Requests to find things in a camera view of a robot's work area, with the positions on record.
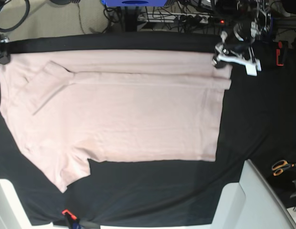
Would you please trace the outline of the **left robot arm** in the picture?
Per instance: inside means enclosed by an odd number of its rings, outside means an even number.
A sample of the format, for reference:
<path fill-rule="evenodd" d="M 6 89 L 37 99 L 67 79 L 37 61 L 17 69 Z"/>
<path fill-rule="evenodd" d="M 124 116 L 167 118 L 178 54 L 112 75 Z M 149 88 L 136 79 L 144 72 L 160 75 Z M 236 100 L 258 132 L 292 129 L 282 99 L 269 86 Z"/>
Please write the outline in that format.
<path fill-rule="evenodd" d="M 215 45 L 212 65 L 220 69 L 228 63 L 236 63 L 243 65 L 248 75 L 257 76 L 262 68 L 252 45 L 270 33 L 272 16 L 269 1 L 238 0 L 233 21 L 233 28 L 220 34 L 221 42 Z"/>

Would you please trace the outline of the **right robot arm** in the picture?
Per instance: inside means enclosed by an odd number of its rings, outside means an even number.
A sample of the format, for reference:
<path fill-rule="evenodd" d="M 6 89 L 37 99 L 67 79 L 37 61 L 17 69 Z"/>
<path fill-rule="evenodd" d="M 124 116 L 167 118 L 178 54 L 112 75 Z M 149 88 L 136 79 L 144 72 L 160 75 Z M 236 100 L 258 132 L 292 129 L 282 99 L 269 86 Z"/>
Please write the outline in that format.
<path fill-rule="evenodd" d="M 0 65 L 6 65 L 11 61 L 11 55 L 8 51 L 7 43 L 9 42 L 8 37 L 4 36 L 4 33 L 11 32 L 18 27 L 20 27 L 24 21 L 27 19 L 30 12 L 30 2 L 25 0 L 25 12 L 24 15 L 21 17 L 20 21 L 17 22 L 14 26 L 10 28 L 1 28 L 0 27 Z"/>

